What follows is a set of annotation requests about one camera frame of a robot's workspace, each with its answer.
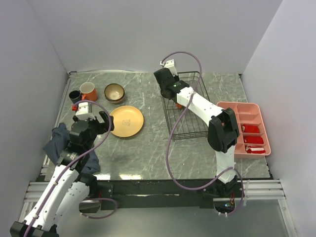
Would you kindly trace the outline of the dark blue mug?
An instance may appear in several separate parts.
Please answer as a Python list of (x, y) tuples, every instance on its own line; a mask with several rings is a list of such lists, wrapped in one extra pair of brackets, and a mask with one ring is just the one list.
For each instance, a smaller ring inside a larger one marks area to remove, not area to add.
[(73, 90), (69, 93), (69, 99), (73, 104), (77, 103), (78, 101), (81, 101), (82, 94), (79, 90)]

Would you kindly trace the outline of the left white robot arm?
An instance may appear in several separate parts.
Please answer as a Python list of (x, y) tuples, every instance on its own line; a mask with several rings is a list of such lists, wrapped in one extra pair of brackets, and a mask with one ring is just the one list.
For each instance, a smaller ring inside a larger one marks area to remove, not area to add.
[(22, 222), (10, 228), (13, 237), (57, 237), (67, 213), (85, 198), (94, 198), (99, 192), (96, 177), (83, 172), (96, 146), (97, 135), (114, 129), (114, 118), (100, 111), (103, 122), (96, 117), (82, 119), (74, 116), (70, 139), (57, 161), (53, 176), (30, 213)]

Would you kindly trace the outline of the orange mug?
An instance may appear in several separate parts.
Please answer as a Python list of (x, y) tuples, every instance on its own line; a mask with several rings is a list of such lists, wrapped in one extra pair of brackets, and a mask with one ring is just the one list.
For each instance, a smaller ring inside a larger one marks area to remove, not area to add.
[(93, 83), (85, 82), (80, 86), (79, 90), (82, 95), (82, 100), (97, 101), (98, 95)]

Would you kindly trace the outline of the beige plate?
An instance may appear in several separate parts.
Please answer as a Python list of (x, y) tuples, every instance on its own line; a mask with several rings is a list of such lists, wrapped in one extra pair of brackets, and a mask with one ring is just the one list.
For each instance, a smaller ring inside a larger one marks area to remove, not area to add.
[(120, 106), (110, 113), (113, 116), (114, 129), (112, 134), (127, 138), (137, 134), (143, 127), (144, 116), (133, 106)]

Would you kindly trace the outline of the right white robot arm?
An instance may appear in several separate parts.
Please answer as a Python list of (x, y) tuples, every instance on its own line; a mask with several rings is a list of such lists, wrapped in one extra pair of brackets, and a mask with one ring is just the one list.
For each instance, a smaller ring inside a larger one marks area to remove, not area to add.
[[(236, 179), (237, 175), (241, 177), (235, 168), (235, 148), (239, 137), (235, 112), (231, 108), (223, 109), (212, 104), (199, 95), (189, 84), (180, 80), (177, 75), (174, 76), (168, 68), (157, 70), (154, 72), (154, 76), (160, 86), (161, 95), (185, 107), (170, 133), (166, 147), (165, 162), (171, 179), (178, 187), (189, 191), (205, 189), (219, 180), (216, 191), (220, 196), (227, 197), (234, 190), (232, 181)], [(169, 166), (172, 136), (187, 111), (193, 112), (207, 125), (207, 141), (215, 151), (217, 162), (216, 177), (209, 183), (196, 188), (189, 188), (180, 184), (174, 178)]]

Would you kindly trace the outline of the dark brown patterned bowl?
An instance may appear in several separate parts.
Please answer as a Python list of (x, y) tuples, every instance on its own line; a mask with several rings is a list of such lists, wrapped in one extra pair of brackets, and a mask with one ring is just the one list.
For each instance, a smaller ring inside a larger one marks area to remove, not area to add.
[(111, 83), (105, 87), (104, 95), (110, 103), (119, 104), (125, 97), (125, 90), (121, 85), (117, 83)]

